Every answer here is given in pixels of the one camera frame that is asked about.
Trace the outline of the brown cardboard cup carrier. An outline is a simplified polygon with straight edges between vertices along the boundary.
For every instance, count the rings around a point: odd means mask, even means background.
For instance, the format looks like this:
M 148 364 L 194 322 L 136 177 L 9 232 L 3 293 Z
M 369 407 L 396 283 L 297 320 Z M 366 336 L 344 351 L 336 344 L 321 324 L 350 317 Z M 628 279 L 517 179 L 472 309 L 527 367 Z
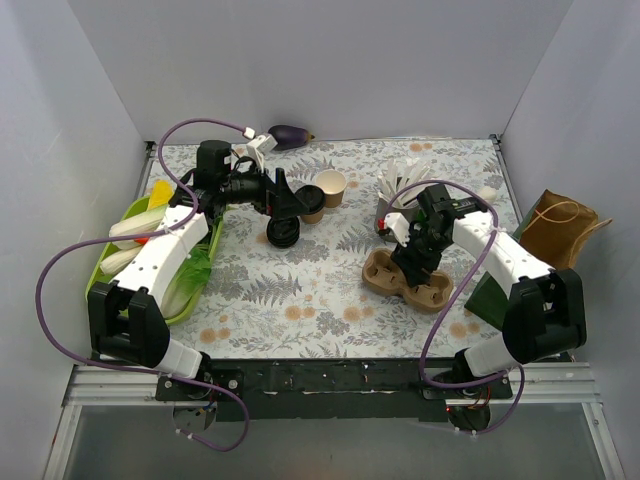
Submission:
M 401 297 L 407 305 L 422 313 L 440 312 L 448 303 L 454 283 L 436 270 L 426 284 L 410 287 L 402 270 L 391 260 L 391 251 L 376 249 L 362 268 L 365 286 L 383 297 Z

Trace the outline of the black coffee cup lid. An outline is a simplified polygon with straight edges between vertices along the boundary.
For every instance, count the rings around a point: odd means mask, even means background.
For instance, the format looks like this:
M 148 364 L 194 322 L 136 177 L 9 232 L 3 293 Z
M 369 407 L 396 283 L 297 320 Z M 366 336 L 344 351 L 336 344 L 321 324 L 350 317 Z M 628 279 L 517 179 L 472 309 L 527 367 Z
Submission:
M 316 185 L 304 185 L 300 187 L 295 196 L 307 207 L 307 215 L 313 215 L 324 209 L 326 205 L 326 195 L 324 191 Z

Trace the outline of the brown paper coffee cup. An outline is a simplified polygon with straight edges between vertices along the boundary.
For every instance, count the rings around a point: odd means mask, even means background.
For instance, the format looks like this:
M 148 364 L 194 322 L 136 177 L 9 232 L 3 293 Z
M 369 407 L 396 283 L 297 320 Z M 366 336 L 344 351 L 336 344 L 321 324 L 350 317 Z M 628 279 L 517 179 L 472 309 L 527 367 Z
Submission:
M 317 224 L 322 220 L 324 213 L 325 209 L 321 208 L 309 214 L 301 215 L 300 219 L 306 224 Z

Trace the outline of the dark green paper bag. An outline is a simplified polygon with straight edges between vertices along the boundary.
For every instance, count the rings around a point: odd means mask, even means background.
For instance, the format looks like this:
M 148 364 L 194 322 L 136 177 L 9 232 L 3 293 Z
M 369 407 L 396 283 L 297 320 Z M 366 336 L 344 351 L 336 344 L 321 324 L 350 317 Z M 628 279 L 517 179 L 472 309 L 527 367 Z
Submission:
M 467 311 L 498 331 L 502 330 L 507 307 L 508 295 L 488 272 L 483 274 L 464 304 Z

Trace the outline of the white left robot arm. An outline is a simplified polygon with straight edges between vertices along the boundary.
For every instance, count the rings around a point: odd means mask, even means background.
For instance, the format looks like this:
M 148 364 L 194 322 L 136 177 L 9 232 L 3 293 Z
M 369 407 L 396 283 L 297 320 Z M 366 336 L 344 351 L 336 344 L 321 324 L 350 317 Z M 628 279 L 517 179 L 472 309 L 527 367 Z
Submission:
M 137 256 L 108 283 L 96 282 L 87 301 L 94 352 L 178 377 L 178 387 L 193 400 L 213 386 L 200 367 L 200 352 L 172 339 L 161 313 L 171 280 L 192 250 L 210 235 L 230 204 L 251 204 L 273 221 L 296 222 L 309 212 L 287 184 L 285 172 L 264 167 L 275 139 L 262 134 L 248 142 L 245 156 L 231 160 L 232 146 L 207 140 L 196 152 L 196 166 L 185 174 L 164 216 Z M 247 164 L 240 170 L 239 163 Z

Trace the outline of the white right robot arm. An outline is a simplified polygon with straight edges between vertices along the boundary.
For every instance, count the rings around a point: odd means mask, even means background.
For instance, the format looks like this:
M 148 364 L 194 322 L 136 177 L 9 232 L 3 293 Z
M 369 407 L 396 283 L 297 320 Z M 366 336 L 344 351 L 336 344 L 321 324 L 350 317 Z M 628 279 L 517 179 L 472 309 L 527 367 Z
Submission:
M 475 397 L 506 372 L 551 355 L 578 348 L 587 340 L 582 281 L 572 269 L 557 270 L 525 250 L 499 227 L 494 207 L 473 191 L 453 199 L 450 182 L 425 180 L 414 191 L 421 215 L 408 221 L 386 209 L 377 225 L 397 242 L 392 261 L 416 287 L 437 270 L 452 245 L 464 249 L 497 282 L 508 303 L 500 335 L 459 351 L 452 380 L 425 383 Z

